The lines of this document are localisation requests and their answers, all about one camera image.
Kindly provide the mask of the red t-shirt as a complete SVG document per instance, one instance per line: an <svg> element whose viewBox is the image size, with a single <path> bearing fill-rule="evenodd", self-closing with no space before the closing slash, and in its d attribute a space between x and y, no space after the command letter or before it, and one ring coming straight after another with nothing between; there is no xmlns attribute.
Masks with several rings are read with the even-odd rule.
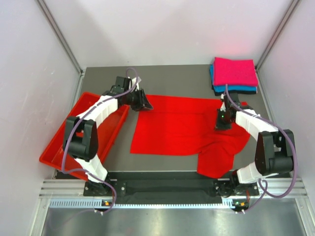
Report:
<svg viewBox="0 0 315 236"><path fill-rule="evenodd" d="M198 155L197 173L220 178L233 167L234 157L250 139L232 124L216 130L218 99L148 95L153 109L140 111L131 142L132 154Z"/></svg>

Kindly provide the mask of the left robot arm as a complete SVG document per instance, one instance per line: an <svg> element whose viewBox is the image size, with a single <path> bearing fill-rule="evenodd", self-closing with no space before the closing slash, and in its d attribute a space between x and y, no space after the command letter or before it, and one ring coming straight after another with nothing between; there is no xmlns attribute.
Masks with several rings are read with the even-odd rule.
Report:
<svg viewBox="0 0 315 236"><path fill-rule="evenodd" d="M69 116L65 120L62 172L68 173L65 162L67 155L70 155L80 165L79 168L70 170L70 173L84 172L88 177L87 187L100 195L108 194L112 184L108 179L108 171L97 154L97 129L123 105L130 106L136 112L153 109L139 86L140 82L139 76L133 79L117 77L115 84L97 102L79 115Z"/></svg>

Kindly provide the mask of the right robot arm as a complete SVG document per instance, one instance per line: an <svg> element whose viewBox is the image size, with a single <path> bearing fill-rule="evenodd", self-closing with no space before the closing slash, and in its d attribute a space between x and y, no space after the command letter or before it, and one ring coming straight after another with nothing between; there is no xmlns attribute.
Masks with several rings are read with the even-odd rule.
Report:
<svg viewBox="0 0 315 236"><path fill-rule="evenodd" d="M297 156L294 134L289 129L282 129L275 123L262 118L255 110L242 105L236 93L224 93L220 97L221 107L217 111L216 131L224 133L233 127L240 127L256 141L254 161L235 170L229 179L230 191L236 195L245 193L250 184L258 183L264 194L272 198L283 198L293 189L297 173ZM266 177L293 172L288 189L275 195L267 190L262 181Z"/></svg>

